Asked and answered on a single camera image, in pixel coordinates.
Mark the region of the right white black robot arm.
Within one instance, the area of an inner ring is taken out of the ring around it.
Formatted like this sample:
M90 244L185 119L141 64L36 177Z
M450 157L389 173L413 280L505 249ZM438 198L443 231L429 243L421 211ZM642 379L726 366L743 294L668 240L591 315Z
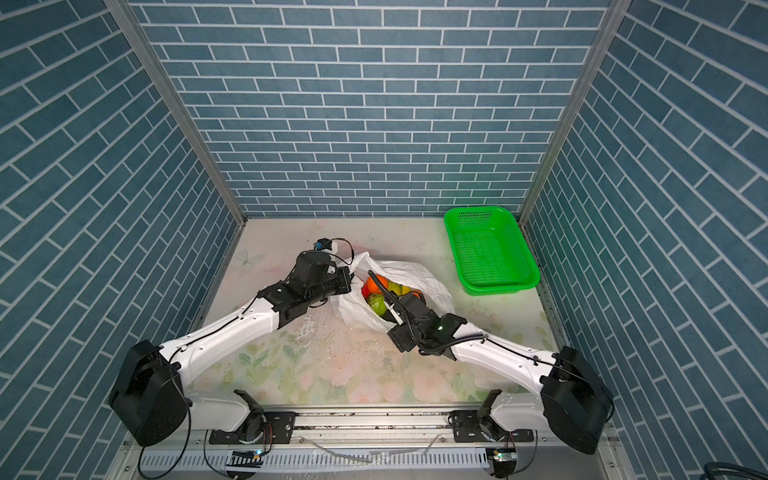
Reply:
M584 453L596 452L615 412L614 396L584 356L572 347L536 350L490 334L453 313L438 315L416 291L397 296L374 272L369 279L383 294L396 325L388 336L401 352L445 356L489 370L523 387L534 399L518 401L491 391L475 414L490 441L505 441L519 429L548 428Z

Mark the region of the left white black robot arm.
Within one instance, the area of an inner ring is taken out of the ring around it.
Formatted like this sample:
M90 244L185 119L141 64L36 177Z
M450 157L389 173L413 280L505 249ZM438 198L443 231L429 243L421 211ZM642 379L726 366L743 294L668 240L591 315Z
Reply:
M182 424L228 432L240 443L261 440L264 409L246 391L215 398L187 387L240 347L287 326L315 304L349 293L352 278L349 265L330 252L300 253L285 279L259 290L245 306L177 339L159 345L142 340L131 347L109 395L110 407L142 447L160 443Z

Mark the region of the green plastic basket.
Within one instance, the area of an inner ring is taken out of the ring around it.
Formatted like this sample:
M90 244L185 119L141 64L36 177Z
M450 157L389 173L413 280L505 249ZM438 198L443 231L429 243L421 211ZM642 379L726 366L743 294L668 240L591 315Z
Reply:
M496 206L453 208L443 220L467 294L512 294L539 284L539 267L511 212Z

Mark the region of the white plastic bag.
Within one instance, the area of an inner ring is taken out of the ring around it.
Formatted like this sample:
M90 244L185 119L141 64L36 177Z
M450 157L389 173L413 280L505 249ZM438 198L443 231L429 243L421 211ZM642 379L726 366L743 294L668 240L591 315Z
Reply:
M383 333L394 326L392 322L375 314L364 300L361 289L369 278L369 270L387 280L421 291L426 296L427 304L440 315L453 313L455 310L453 297L447 287L419 263L377 261L369 252L363 252L351 261L349 270L353 275L351 291L330 299L334 313L340 316L347 326Z

